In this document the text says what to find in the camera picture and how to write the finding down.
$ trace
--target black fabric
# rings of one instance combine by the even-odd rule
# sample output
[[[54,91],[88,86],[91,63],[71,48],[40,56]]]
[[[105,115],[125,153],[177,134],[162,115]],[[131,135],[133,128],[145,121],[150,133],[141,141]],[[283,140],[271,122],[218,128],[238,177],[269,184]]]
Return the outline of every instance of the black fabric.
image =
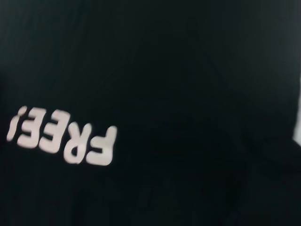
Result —
[[[300,9],[0,0],[0,225],[300,225]],[[67,163],[68,130],[55,154],[22,148],[33,107],[40,138],[56,109],[116,126],[112,163]]]

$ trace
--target black garment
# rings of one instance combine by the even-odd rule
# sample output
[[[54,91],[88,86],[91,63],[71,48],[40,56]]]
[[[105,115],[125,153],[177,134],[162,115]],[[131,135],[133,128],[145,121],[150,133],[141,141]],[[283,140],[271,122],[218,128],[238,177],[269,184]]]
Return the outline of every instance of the black garment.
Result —
[[[301,199],[269,183],[300,162],[298,6],[0,1],[1,225],[300,225]],[[58,151],[45,132],[56,110],[70,114],[50,130],[64,132]],[[111,126],[112,161],[93,165],[105,150],[92,138]],[[91,134],[70,143],[77,127]],[[290,214],[273,208],[282,195]]]

